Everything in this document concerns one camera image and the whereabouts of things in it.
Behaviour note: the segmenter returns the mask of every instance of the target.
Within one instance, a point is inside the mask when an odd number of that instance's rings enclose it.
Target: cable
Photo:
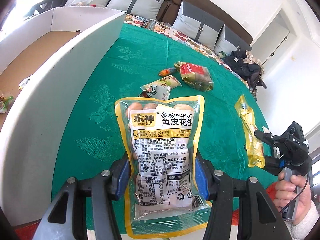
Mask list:
[[[165,25],[162,22],[159,22],[158,20],[150,20],[150,22],[154,22],[155,24],[158,24],[162,27],[163,30],[165,30]]]
[[[280,213],[282,213],[292,202],[294,202],[294,201],[301,195],[301,193],[303,192],[303,190],[306,188],[306,186],[307,186],[307,184],[308,184],[308,181],[309,181],[309,171],[308,171],[308,173],[307,173],[306,183],[304,184],[302,190],[300,190],[300,192],[298,193],[298,195],[296,195],[293,200],[291,200],[286,206],[284,206],[284,208],[282,208],[282,210],[280,211]]]
[[[136,16],[138,19],[140,19],[140,20],[142,20],[142,24],[141,24],[141,26],[140,26],[140,28],[143,28],[145,25],[146,25],[146,21],[148,20],[148,19],[143,19],[143,18],[140,18],[140,17],[138,17],[138,16]]]

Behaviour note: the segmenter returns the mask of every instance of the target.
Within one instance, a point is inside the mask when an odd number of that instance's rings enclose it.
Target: white sleeve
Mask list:
[[[303,240],[311,231],[315,223],[319,218],[318,211],[315,204],[311,201],[311,207],[305,218],[298,224],[292,225],[292,223],[286,222],[287,228],[291,234],[293,240]]]

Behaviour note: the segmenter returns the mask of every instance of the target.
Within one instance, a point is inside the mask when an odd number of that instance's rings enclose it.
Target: green tablecloth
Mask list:
[[[212,91],[200,92],[188,87],[176,73],[182,87],[173,89],[170,96],[204,96],[204,120],[199,141],[203,158],[233,178],[247,179],[254,175],[264,187],[276,181],[275,176],[264,170],[248,167],[244,131],[234,108],[242,94],[254,110],[257,127],[262,129],[267,124],[245,85],[216,61],[186,45],[124,24],[119,39],[99,62],[70,115],[56,160],[52,198],[68,177],[90,178],[122,157],[124,146],[115,117],[115,101],[138,96],[140,86],[157,80],[159,71],[173,67],[176,61],[206,66],[214,81]],[[270,155],[269,147],[265,146],[264,150]],[[120,232],[125,233],[124,200],[113,205]],[[87,201],[87,226],[93,229],[90,199]]]

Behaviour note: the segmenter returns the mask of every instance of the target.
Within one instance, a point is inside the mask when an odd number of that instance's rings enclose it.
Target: cardboard panel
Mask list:
[[[49,10],[27,20],[0,42],[0,75],[26,47],[50,31],[52,15]]]
[[[13,226],[40,219],[50,204],[65,126],[91,73],[119,37],[124,18],[120,12],[65,44],[13,104],[0,133],[0,205]]]
[[[118,10],[89,6],[53,8],[51,31],[75,32],[80,30],[83,32],[118,12]]]
[[[77,36],[76,32],[48,32],[22,51],[0,75],[0,90],[14,98],[20,94],[19,83],[38,68],[64,44]],[[0,131],[8,113],[0,114]]]

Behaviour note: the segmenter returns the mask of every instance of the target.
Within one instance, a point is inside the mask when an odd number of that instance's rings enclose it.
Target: brand logo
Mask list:
[[[131,116],[133,126],[150,126],[155,125],[155,113],[135,113]]]
[[[297,141],[295,138],[293,138],[293,142],[295,142],[296,144],[300,145],[300,142]]]

